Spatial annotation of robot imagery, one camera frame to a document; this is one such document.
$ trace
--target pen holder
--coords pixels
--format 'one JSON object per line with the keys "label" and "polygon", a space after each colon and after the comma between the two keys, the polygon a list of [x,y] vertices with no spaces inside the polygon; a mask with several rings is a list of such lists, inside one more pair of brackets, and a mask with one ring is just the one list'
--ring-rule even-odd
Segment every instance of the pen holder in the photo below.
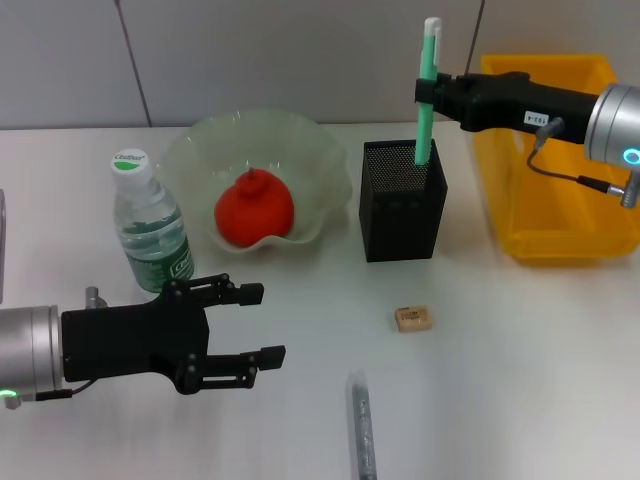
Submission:
{"label": "pen holder", "polygon": [[360,226],[367,262],[431,258],[447,181],[435,141],[415,165],[415,140],[364,144]]}

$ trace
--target white tabletop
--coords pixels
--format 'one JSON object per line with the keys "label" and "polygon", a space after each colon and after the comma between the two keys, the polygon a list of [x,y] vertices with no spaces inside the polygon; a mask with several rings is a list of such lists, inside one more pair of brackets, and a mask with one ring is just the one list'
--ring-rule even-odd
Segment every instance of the white tabletop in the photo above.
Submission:
{"label": "white tabletop", "polygon": [[[352,478],[345,382],[366,372],[381,479],[640,478],[640,257],[532,270],[499,251],[466,138],[435,126],[449,194],[430,261],[367,264],[357,219],[362,145],[414,125],[327,127],[350,152],[348,220],[310,248],[223,256],[198,271],[263,282],[264,303],[208,311],[210,353],[284,344],[253,390],[178,395],[159,375],[0,410],[2,478]],[[138,302],[113,232],[108,159],[161,155],[178,128],[0,132],[8,203],[5,304],[83,307],[97,285]],[[433,330],[392,312],[426,304]]]}

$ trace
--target clear plastic bottle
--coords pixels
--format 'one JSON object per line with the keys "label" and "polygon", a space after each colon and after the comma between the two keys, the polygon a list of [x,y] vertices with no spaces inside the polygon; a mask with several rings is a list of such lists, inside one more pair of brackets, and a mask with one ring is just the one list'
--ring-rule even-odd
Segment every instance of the clear plastic bottle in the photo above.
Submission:
{"label": "clear plastic bottle", "polygon": [[153,177],[149,157],[138,149],[111,161],[117,193],[114,222],[136,281],[156,294],[166,280],[189,279],[193,259],[180,209]]}

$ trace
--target tiled wall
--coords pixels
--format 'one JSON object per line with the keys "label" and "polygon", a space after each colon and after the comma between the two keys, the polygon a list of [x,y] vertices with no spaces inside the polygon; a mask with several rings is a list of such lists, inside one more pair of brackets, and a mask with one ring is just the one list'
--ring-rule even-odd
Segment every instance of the tiled wall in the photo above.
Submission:
{"label": "tiled wall", "polygon": [[[318,121],[413,120],[422,20],[466,60],[476,0],[121,0],[151,123],[279,107]],[[634,0],[487,0],[481,53],[609,56],[640,84]],[[0,1],[0,128],[145,126],[115,0]]]}

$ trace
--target green marker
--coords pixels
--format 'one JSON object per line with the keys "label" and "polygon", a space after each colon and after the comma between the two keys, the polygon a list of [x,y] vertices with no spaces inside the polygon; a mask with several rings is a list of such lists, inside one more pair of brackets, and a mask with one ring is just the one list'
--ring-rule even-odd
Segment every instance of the green marker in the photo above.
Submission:
{"label": "green marker", "polygon": [[[438,17],[429,17],[424,22],[424,39],[420,59],[420,78],[433,80],[438,78],[438,55],[442,21]],[[416,165],[426,165],[431,156],[431,137],[433,135],[433,105],[421,103],[418,110],[418,134],[416,136]]]}

